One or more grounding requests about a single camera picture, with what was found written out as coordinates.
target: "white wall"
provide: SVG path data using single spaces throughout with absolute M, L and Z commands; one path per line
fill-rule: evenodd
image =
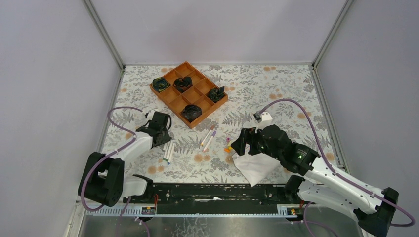
M 319 66 L 353 174 L 419 218 L 419 1 L 356 1 Z M 407 223 L 400 212 L 393 222 Z M 418 236 L 419 224 L 389 237 Z
M 312 62 L 345 0 L 93 0 L 127 64 Z
M 0 32 L 0 236 L 59 237 L 119 70 L 80 0 L 3 0 Z

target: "floral tablecloth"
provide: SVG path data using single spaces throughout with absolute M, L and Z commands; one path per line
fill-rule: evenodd
M 171 66 L 126 67 L 115 106 L 134 106 L 146 111 L 157 109 L 170 114 L 173 126 L 169 132 L 175 140 L 175 149 L 170 165 L 163 161 L 164 151 L 160 146 L 126 164 L 125 173 L 144 175 L 154 182 L 247 183 L 234 166 L 231 156 L 224 151 L 226 140 L 235 140 L 243 127 L 255 127 L 257 122 L 252 115 L 278 98 L 294 99 L 306 108 L 328 160 L 336 163 L 308 66 L 194 66 L 218 86 L 225 86 L 229 96 L 224 105 L 194 129 L 189 129 L 150 90 L 152 80 L 171 70 Z M 267 111 L 290 139 L 318 150 L 307 119 L 297 106 L 288 102 L 277 103 Z M 129 129 L 142 126 L 147 121 L 143 114 L 132 110 L 115 111 L 113 118 L 117 124 Z M 199 144 L 212 125 L 215 125 L 217 134 L 209 151 L 203 153 Z M 129 139 L 131 134 L 111 126 L 102 152 L 113 151 Z M 278 167 L 262 183 L 283 184 L 291 175 L 286 169 Z

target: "metal floor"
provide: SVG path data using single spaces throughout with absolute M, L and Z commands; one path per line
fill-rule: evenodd
M 357 223 L 324 207 L 309 207 L 308 220 L 330 226 L 339 237 L 361 237 Z M 79 237 L 114 237 L 116 217 L 85 215 Z M 284 218 L 253 217 L 156 217 L 147 222 L 152 237 L 309 237 L 304 224 L 290 224 Z M 311 226 L 317 237 L 333 237 L 329 231 Z M 133 217 L 123 217 L 119 237 L 146 237 L 143 225 Z

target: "wooden compartment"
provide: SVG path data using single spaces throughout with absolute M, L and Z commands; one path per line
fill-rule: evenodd
M 197 101 L 203 93 L 201 93 L 195 86 L 192 86 L 187 91 L 183 93 L 183 96 L 190 101 L 192 104 Z
M 194 105 L 197 105 L 201 108 L 202 114 L 206 113 L 211 106 L 214 106 L 214 102 L 210 100 L 207 96 L 201 96 Z
M 172 102 L 176 97 L 180 95 L 180 92 L 174 88 L 174 86 L 169 86 L 166 90 L 160 92 L 160 95 L 167 100 L 167 102 Z
M 192 65 L 190 65 L 189 63 L 184 62 L 184 63 L 180 64 L 179 66 L 177 66 L 175 68 L 175 70 L 178 71 L 182 75 L 182 77 L 186 77 L 193 70 L 195 70 L 195 68 L 192 67 Z
M 215 86 L 214 83 L 210 80 L 201 80 L 196 86 L 195 86 L 201 93 L 206 95 L 208 91 L 213 89 Z
M 172 107 L 170 109 L 173 110 L 173 112 L 175 112 L 175 114 L 177 115 L 178 113 L 182 112 L 185 106 L 190 104 L 191 103 L 185 97 L 180 95 L 170 103 Z
M 198 84 L 198 82 L 200 80 L 202 80 L 202 79 L 205 78 L 205 76 L 202 73 L 200 73 L 199 71 L 197 71 L 197 70 L 193 70 L 191 73 L 189 73 L 187 75 L 187 77 L 190 77 L 192 79 L 192 84 L 193 85 Z
M 207 97 L 208 92 L 215 87 L 218 88 L 218 86 L 212 83 L 212 81 L 192 67 L 188 62 L 182 63 L 175 69 L 166 73 L 163 77 L 171 86 L 159 93 L 153 88 L 153 85 L 150 84 L 151 90 L 191 129 L 228 100 L 228 95 L 226 93 L 224 93 L 225 96 L 217 101 L 217 103 L 210 100 Z M 180 93 L 172 85 L 176 79 L 184 77 L 190 77 L 192 79 L 192 87 L 187 91 Z M 188 122 L 180 114 L 185 106 L 190 104 L 197 105 L 202 110 L 202 115 L 192 122 Z
M 176 70 L 171 70 L 164 76 L 164 78 L 169 82 L 170 85 L 173 85 L 176 79 L 182 78 L 182 77 L 183 77 L 182 74 L 180 74 Z

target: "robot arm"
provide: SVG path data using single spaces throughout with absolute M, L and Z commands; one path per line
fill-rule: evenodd
M 124 174 L 125 163 L 129 164 L 142 153 L 171 140 L 168 133 L 171 127 L 170 115 L 152 111 L 146 116 L 152 119 L 135 131 L 135 142 L 117 153 L 120 158 L 108 158 L 94 170 L 85 189 L 86 198 L 106 206 L 114 206 L 121 197 L 144 195 L 146 188 L 152 185 L 152 181 L 143 176 Z M 104 156 L 105 154 L 98 152 L 90 154 L 79 185 L 80 196 L 87 174 Z
M 258 126 L 242 129 L 239 138 L 231 145 L 238 155 L 244 155 L 246 144 L 249 144 L 249 155 L 263 153 L 277 159 L 288 171 L 302 176 L 293 175 L 285 186 L 294 200 L 322 204 L 349 216 L 367 232 L 378 237 L 386 236 L 395 208 L 376 196 L 396 204 L 397 191 L 373 187 L 333 165 L 327 166 L 315 150 L 292 142 L 285 131 L 271 125 L 272 117 L 267 112 L 255 117 L 259 121 Z M 345 182 L 339 175 L 373 194 Z M 313 184 L 306 179 L 324 185 Z

